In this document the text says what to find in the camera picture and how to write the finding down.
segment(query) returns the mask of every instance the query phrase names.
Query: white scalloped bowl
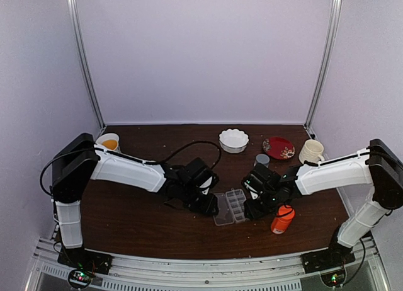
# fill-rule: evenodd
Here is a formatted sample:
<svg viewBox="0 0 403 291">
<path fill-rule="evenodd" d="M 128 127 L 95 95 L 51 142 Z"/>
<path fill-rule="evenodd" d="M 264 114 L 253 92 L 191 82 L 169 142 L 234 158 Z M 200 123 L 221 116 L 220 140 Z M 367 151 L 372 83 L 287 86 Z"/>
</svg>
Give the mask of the white scalloped bowl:
<svg viewBox="0 0 403 291">
<path fill-rule="evenodd" d="M 230 154 L 244 151 L 248 142 L 248 135 L 239 129 L 227 129 L 220 134 L 221 148 Z"/>
</svg>

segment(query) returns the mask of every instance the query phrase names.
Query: red plate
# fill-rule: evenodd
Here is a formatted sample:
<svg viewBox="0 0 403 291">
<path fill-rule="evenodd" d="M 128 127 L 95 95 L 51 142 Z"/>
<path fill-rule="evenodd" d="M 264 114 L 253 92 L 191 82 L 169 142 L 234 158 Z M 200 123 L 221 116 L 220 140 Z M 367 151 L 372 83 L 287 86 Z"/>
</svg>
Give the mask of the red plate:
<svg viewBox="0 0 403 291">
<path fill-rule="evenodd" d="M 280 137 L 265 139 L 262 147 L 265 153 L 278 160 L 290 159 L 295 154 L 294 145 L 289 140 Z"/>
</svg>

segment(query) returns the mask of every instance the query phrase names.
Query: orange container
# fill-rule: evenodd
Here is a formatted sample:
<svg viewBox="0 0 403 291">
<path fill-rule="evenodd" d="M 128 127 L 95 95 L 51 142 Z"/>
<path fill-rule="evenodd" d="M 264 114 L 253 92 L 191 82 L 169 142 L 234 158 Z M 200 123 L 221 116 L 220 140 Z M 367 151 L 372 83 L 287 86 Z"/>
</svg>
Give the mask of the orange container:
<svg viewBox="0 0 403 291">
<path fill-rule="evenodd" d="M 272 233 L 284 233 L 287 230 L 288 226 L 291 224 L 291 221 L 294 217 L 295 211 L 291 206 L 281 206 L 280 209 L 278 209 L 273 223 L 271 223 Z"/>
</svg>

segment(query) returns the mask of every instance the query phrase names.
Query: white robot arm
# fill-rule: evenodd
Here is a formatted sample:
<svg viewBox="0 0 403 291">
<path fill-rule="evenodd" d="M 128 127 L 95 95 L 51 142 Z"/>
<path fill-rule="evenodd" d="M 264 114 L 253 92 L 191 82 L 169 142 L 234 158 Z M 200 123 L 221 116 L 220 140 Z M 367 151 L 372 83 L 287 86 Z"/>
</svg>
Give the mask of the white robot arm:
<svg viewBox="0 0 403 291">
<path fill-rule="evenodd" d="M 368 148 L 339 159 L 291 167 L 283 176 L 257 164 L 242 184 L 252 195 L 244 203 L 245 215 L 250 219 L 275 214 L 279 205 L 321 190 L 371 185 L 365 203 L 335 231 L 329 249 L 319 258 L 327 260 L 327 266 L 340 265 L 384 215 L 403 205 L 403 164 L 378 139 L 372 140 Z M 320 265 L 310 269 L 320 270 Z"/>
<path fill-rule="evenodd" d="M 66 249 L 83 247 L 80 201 L 89 180 L 114 181 L 178 198 L 191 211 L 205 215 L 219 211 L 217 197 L 208 193 L 218 176 L 200 158 L 186 166 L 170 166 L 111 151 L 82 134 L 56 155 L 52 174 L 55 216 Z"/>
</svg>

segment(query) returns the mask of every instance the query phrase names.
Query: white wall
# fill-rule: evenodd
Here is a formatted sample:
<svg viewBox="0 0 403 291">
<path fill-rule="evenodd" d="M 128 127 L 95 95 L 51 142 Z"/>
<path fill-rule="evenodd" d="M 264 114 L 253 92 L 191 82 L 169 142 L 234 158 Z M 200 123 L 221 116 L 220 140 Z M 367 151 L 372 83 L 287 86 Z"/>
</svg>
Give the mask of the white wall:
<svg viewBox="0 0 403 291">
<path fill-rule="evenodd" d="M 21 290 L 38 237 L 54 227 L 40 170 L 98 128 L 66 0 L 0 0 L 0 30 L 0 289 Z"/>
<path fill-rule="evenodd" d="M 332 0 L 77 0 L 107 123 L 302 123 Z"/>
<path fill-rule="evenodd" d="M 343 0 L 339 31 L 313 128 L 330 157 L 382 139 L 403 159 L 403 0 Z M 354 208 L 367 187 L 348 188 Z M 393 290 L 402 290 L 403 210 L 375 240 Z"/>
</svg>

